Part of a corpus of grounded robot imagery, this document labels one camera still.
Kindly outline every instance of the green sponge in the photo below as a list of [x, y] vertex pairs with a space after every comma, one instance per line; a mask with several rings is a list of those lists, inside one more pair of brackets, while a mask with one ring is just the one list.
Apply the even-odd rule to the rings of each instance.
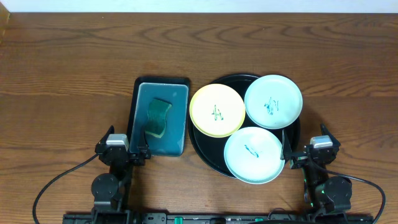
[[170, 103], [153, 99], [148, 107], [148, 122], [145, 133], [161, 138], [166, 131], [166, 114], [172, 107]]

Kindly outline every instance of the wooden table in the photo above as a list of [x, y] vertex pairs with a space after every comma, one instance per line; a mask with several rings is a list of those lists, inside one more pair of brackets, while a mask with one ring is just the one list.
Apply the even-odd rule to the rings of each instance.
[[[379, 184], [380, 223], [398, 219], [398, 15], [12, 14], [0, 46], [0, 223], [32, 223], [57, 174], [94, 154], [113, 124], [125, 133], [134, 80], [189, 77], [190, 96], [230, 73], [283, 74], [303, 93], [302, 140], [325, 123], [342, 147], [330, 170]], [[220, 175], [187, 136], [181, 157], [135, 171], [131, 206], [169, 212], [268, 213], [303, 208], [301, 170], [265, 185]], [[89, 212], [89, 163], [44, 193], [42, 223]], [[351, 213], [376, 215], [380, 193], [353, 183]]]

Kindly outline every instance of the white background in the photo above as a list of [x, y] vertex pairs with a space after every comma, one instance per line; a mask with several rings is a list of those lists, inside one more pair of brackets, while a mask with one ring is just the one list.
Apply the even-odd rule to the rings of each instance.
[[398, 12], [398, 0], [0, 0], [10, 12]]

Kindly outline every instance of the rectangular tray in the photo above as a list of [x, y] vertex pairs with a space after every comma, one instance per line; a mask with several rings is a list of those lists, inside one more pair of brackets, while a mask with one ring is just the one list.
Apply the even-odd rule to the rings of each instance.
[[147, 122], [147, 109], [152, 99], [172, 104], [166, 116], [166, 132], [163, 137], [146, 135], [152, 155], [179, 156], [184, 149], [185, 127], [189, 96], [189, 79], [164, 77], [139, 77], [132, 93], [127, 137], [129, 152], [136, 153], [137, 142], [142, 127]]

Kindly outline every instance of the yellow plate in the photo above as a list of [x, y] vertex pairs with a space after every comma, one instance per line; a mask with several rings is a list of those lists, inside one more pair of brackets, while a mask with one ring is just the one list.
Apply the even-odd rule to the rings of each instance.
[[241, 96], [222, 84], [199, 89], [191, 99], [189, 113], [193, 125], [214, 138], [232, 135], [242, 126], [246, 115]]

